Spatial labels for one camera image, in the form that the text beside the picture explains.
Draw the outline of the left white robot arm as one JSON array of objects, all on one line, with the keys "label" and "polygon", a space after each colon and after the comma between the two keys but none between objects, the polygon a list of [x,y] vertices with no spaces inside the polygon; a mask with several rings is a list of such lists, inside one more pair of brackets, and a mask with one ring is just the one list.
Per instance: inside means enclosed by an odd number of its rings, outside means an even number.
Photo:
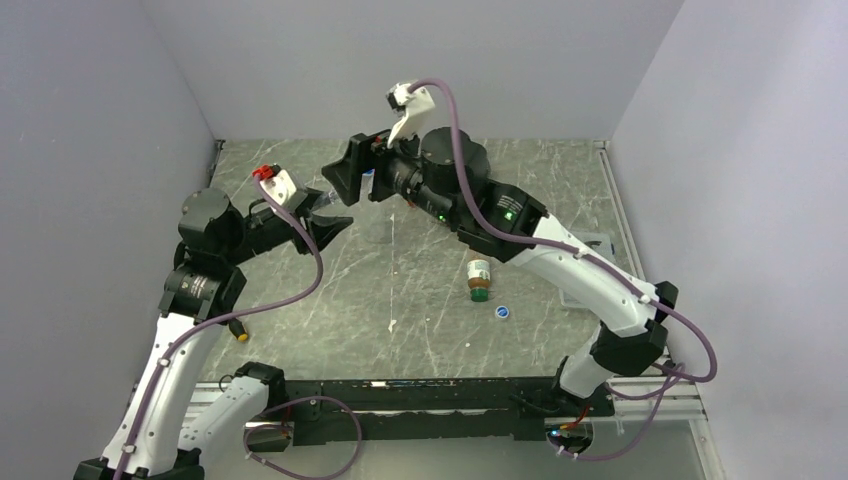
[{"label": "left white robot arm", "polygon": [[164,285],[151,352],[119,429],[77,479],[202,479],[255,416],[279,417],[289,395],[284,372],[248,362],[224,392],[194,420],[185,416],[199,375],[225,329],[241,334],[234,306],[247,280],[240,264],[291,242],[318,254],[352,225],[350,217],[322,217],[313,206],[321,191],[296,194],[290,225],[276,207],[257,200],[248,215],[220,189],[189,195],[178,225],[181,241]]}]

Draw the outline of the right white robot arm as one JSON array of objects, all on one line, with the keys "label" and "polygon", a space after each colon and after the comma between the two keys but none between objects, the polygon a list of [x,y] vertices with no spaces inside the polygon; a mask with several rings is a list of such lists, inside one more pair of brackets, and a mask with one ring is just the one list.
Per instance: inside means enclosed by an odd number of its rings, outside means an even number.
[{"label": "right white robot arm", "polygon": [[363,177],[372,172],[369,200],[394,195],[426,212],[456,233],[471,251],[525,269],[548,281],[592,311],[599,325],[589,340],[564,358],[551,388],[557,411],[574,415],[614,375],[638,376],[663,353],[666,313],[676,287],[630,280],[614,263],[570,233],[547,207],[518,186],[492,179],[485,147],[460,135],[466,178],[483,218],[513,237],[504,240],[486,231],[462,196],[455,171],[450,130],[441,127],[423,138],[388,144],[388,135],[352,136],[342,157],[321,169],[341,201],[360,200]]}]

